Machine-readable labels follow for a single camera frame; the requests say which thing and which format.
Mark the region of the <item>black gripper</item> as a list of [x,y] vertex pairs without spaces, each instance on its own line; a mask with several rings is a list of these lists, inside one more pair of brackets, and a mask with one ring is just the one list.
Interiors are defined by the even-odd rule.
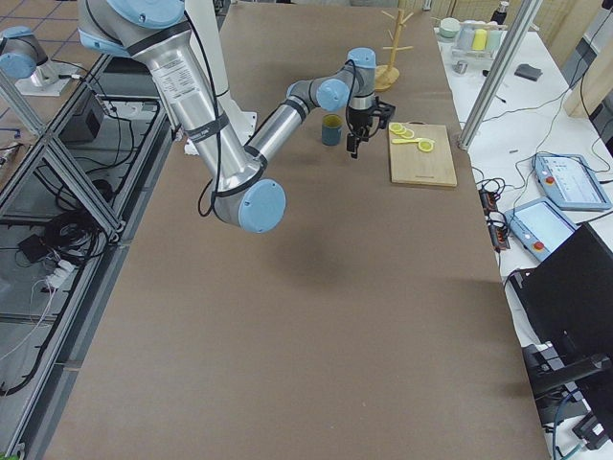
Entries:
[[348,107],[346,122],[350,131],[346,139],[347,152],[351,158],[358,157],[359,140],[369,140],[373,126],[373,110]]

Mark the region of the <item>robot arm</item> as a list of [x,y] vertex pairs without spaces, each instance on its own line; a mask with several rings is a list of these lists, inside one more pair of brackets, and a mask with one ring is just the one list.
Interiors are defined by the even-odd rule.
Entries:
[[27,79],[48,60],[30,28],[13,26],[1,32],[1,70],[8,77]]
[[283,187],[264,177],[270,159],[307,115],[320,107],[371,116],[375,105],[375,52],[354,48],[334,75],[299,80],[242,143],[215,92],[210,69],[191,47],[196,29],[182,1],[80,1],[82,45],[144,64],[170,112],[212,174],[210,210],[247,232],[272,230],[283,218]]

